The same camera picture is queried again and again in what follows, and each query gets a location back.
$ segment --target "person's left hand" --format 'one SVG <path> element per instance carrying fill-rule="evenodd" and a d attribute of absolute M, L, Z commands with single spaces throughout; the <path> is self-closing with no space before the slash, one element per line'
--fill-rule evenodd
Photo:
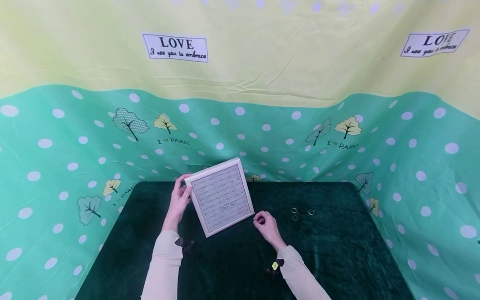
<path fill-rule="evenodd" d="M 192 202 L 192 199 L 190 198 L 190 192 L 192 191 L 192 187 L 187 187 L 186 185 L 180 187 L 181 182 L 189 176 L 189 174 L 184 174 L 178 177 L 175 181 L 175 186 L 172 191 L 172 197 L 170 199 L 170 206 L 168 208 L 165 221 L 163 222 L 162 231 L 172 230 L 177 232 L 178 224 L 183 217 L 183 212 L 187 208 L 187 204 Z"/>

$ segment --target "cream sleeve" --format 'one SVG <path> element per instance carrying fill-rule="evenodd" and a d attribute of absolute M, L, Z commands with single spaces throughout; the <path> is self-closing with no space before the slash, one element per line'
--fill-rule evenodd
<path fill-rule="evenodd" d="M 292 246 L 280 249 L 277 258 L 284 260 L 280 271 L 297 300 L 331 300 Z"/>
<path fill-rule="evenodd" d="M 178 233 L 165 230 L 156 239 L 152 261 L 145 280 L 142 300 L 177 300 L 182 247 L 175 241 Z"/>

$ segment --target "white frame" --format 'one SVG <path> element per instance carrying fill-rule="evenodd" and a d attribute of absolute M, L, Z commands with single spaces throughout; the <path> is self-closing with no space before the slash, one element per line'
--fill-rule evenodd
<path fill-rule="evenodd" d="M 199 180 L 203 177 L 206 177 L 206 176 L 209 176 L 209 175 L 212 175 L 214 173 L 217 173 L 221 170 L 224 170 L 224 169 L 227 169 L 229 167 L 233 167 L 233 166 L 238 166 L 239 168 L 239 173 L 240 173 L 240 177 L 241 177 L 241 181 L 242 181 L 242 184 L 243 184 L 243 188 L 245 189 L 245 194 L 247 196 L 247 202 L 248 202 L 248 205 L 250 207 L 250 213 L 246 216 L 243 216 L 241 217 L 240 219 L 238 220 L 235 220 L 227 225 L 224 225 L 218 229 L 215 229 L 214 231 L 212 232 L 209 232 L 208 231 L 208 227 L 207 227 L 207 224 L 205 222 L 205 219 L 204 219 L 204 216 L 202 215 L 202 211 L 200 209 L 200 205 L 198 204 L 198 200 L 197 200 L 197 197 L 195 196 L 195 193 L 193 192 L 192 190 L 192 193 L 191 193 L 191 197 L 192 197 L 192 202 L 193 202 L 193 206 L 195 206 L 195 210 L 197 211 L 197 215 L 198 215 L 198 218 L 200 219 L 200 223 L 202 224 L 202 228 L 204 230 L 204 233 L 205 233 L 205 236 L 207 238 L 211 237 L 212 235 L 224 230 L 224 229 L 227 229 L 228 227 L 232 226 L 232 225 L 235 225 L 237 223 L 239 223 L 240 221 L 243 221 L 245 220 L 246 218 L 250 217 L 250 216 L 253 216 L 255 214 L 255 211 L 253 210 L 253 205 L 252 205 L 252 199 L 250 198 L 250 192 L 248 191 L 248 187 L 247 187 L 247 181 L 245 180 L 245 174 L 243 173 L 243 168 L 241 166 L 241 162 L 240 162 L 240 158 L 236 157 L 234 159 L 231 159 L 231 160 L 228 160 L 226 162 L 223 162 L 221 164 L 218 164 L 216 166 L 213 166 L 213 167 L 209 167 L 205 170 L 202 170 L 202 171 L 199 171 L 199 172 L 196 172 L 196 173 L 193 173 L 192 175 L 190 175 L 189 177 L 185 178 L 185 183 L 187 186 L 192 186 L 192 181 L 195 181 L 195 180 Z"/>

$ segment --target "green polka dot fabric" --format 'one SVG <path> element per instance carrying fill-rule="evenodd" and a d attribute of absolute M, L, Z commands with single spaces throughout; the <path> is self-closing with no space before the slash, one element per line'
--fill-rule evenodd
<path fill-rule="evenodd" d="M 416 299 L 480 295 L 480 122 L 435 95 L 287 108 L 48 85 L 0 100 L 0 126 L 0 300 L 73 299 L 136 183 L 233 157 L 249 181 L 352 182 Z"/>

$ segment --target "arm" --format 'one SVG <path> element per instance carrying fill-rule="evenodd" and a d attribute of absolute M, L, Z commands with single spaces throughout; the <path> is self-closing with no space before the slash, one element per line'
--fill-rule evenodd
<path fill-rule="evenodd" d="M 170 207 L 163 222 L 160 235 L 156 239 L 152 261 L 142 292 L 142 300 L 176 300 L 178 277 L 182 248 L 175 244 L 179 238 L 178 224 L 181 221 L 190 197 L 191 187 L 180 187 L 183 179 L 189 175 L 180 176 L 175 181 L 175 187 L 170 199 Z"/>
<path fill-rule="evenodd" d="M 277 252 L 277 258 L 285 262 L 280 268 L 282 276 L 297 300 L 331 300 L 325 290 L 303 263 L 300 254 L 283 242 L 276 220 L 269 212 L 261 211 L 253 218 L 253 224 Z"/>

